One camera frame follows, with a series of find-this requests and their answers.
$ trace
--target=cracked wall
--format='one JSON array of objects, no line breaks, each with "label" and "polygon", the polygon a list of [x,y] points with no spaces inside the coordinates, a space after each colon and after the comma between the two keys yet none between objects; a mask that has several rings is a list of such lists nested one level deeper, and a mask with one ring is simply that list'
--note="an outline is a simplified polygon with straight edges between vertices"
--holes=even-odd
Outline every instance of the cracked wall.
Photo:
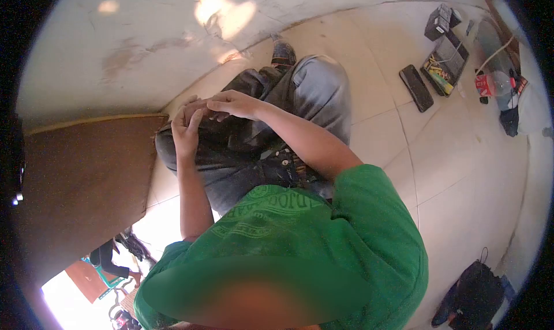
[{"label": "cracked wall", "polygon": [[[23,73],[17,111],[24,127],[159,111],[272,32],[398,0],[219,1],[198,18],[206,0],[59,0]],[[485,6],[483,0],[438,1]]]}]

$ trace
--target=hand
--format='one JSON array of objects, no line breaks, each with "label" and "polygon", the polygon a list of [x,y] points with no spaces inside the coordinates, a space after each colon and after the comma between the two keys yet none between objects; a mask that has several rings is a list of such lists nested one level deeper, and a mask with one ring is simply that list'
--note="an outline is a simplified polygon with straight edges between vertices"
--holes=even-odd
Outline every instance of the hand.
[{"label": "hand", "polygon": [[217,119],[219,122],[229,117],[229,115],[259,121],[257,113],[267,103],[244,93],[230,90],[219,92],[212,98],[207,99],[206,105],[208,109],[218,112],[210,119]]},{"label": "hand", "polygon": [[142,274],[139,272],[135,272],[135,271],[129,271],[129,276],[131,276],[132,278],[135,279],[135,288],[138,288],[140,287],[140,279],[142,277]]},{"label": "hand", "polygon": [[202,110],[202,116],[208,117],[212,116],[215,113],[210,111],[208,107],[206,106],[206,101],[201,98],[199,98],[197,95],[192,95],[189,98],[185,100],[183,103],[184,106],[184,117],[185,117],[185,124],[188,126],[190,124],[190,119],[192,118],[192,115],[198,110]]},{"label": "hand", "polygon": [[203,117],[203,110],[197,109],[190,117],[190,123],[187,124],[185,112],[187,104],[181,106],[173,121],[171,121],[171,132],[173,133],[173,142],[177,162],[183,161],[194,165],[196,149],[198,148],[198,125]]}]

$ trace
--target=white wall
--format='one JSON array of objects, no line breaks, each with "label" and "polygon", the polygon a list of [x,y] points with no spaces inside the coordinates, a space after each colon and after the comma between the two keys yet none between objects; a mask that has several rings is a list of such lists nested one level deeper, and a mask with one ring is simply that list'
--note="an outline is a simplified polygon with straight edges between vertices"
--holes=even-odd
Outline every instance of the white wall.
[{"label": "white wall", "polygon": [[523,286],[542,243],[547,225],[554,168],[552,139],[541,132],[529,135],[529,168],[521,214],[510,245],[495,271],[506,274],[514,289]]},{"label": "white wall", "polygon": [[31,51],[17,111],[27,128],[158,111],[271,31],[384,1],[396,0],[59,0]]}]

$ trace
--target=green t-shirt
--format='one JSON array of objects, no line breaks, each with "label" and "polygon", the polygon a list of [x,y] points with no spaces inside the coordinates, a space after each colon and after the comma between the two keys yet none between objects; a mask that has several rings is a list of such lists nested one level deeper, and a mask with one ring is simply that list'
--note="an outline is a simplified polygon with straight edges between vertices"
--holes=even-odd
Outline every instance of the green t-shirt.
[{"label": "green t-shirt", "polygon": [[191,261],[238,255],[317,257],[359,274],[370,285],[370,302],[320,324],[323,330],[402,329],[428,283],[426,251],[410,213],[384,171],[365,164],[336,178],[332,205],[302,189],[263,185],[194,243],[168,245],[135,297],[143,328],[178,322],[145,302],[150,278]]}]

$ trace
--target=black backpack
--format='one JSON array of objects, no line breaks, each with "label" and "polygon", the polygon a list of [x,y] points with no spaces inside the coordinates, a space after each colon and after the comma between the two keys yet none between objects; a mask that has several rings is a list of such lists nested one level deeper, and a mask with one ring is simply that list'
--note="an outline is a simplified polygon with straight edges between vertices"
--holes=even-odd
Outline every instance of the black backpack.
[{"label": "black backpack", "polygon": [[433,325],[438,324],[439,314],[457,313],[449,323],[453,330],[485,329],[504,300],[500,278],[479,260],[464,270],[449,294],[440,305]]}]

